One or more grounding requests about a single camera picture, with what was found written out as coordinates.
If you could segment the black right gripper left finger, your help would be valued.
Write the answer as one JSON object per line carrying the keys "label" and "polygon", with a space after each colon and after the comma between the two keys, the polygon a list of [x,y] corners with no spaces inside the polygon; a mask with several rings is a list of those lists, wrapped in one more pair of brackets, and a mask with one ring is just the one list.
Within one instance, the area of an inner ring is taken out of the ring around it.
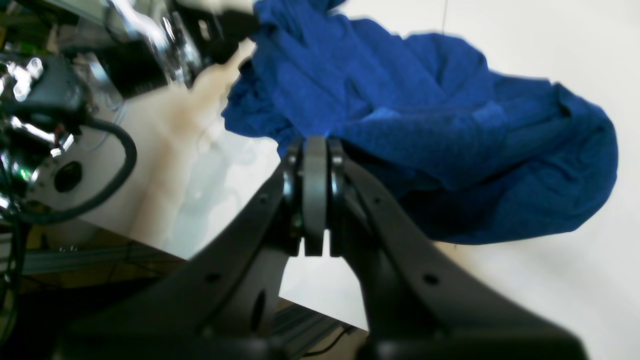
{"label": "black right gripper left finger", "polygon": [[270,337],[297,255],[302,141],[231,223],[167,278],[69,326],[55,360],[287,360]]}

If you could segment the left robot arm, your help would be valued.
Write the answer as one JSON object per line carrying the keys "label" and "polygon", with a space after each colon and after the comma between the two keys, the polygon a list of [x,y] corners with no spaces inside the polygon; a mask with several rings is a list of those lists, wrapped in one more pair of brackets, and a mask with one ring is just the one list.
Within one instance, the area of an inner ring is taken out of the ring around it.
{"label": "left robot arm", "polygon": [[[95,93],[123,101],[173,84],[187,88],[212,65],[227,63],[240,43],[259,29],[251,11],[217,12],[160,0],[151,14],[130,0],[108,0],[103,27],[108,38],[61,54],[1,53],[1,218],[10,223],[57,224],[86,214],[126,182],[137,148],[121,126],[96,116]],[[64,155],[82,128],[118,139],[125,159],[105,187],[60,212],[25,208],[41,166]]]}

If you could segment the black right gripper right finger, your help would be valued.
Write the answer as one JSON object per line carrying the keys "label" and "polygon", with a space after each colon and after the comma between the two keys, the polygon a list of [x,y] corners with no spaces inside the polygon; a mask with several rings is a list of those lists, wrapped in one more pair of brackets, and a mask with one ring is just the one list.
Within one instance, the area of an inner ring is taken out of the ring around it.
{"label": "black right gripper right finger", "polygon": [[585,360],[581,340],[445,256],[337,139],[302,151],[305,255],[341,256],[359,281],[369,338],[359,360]]}

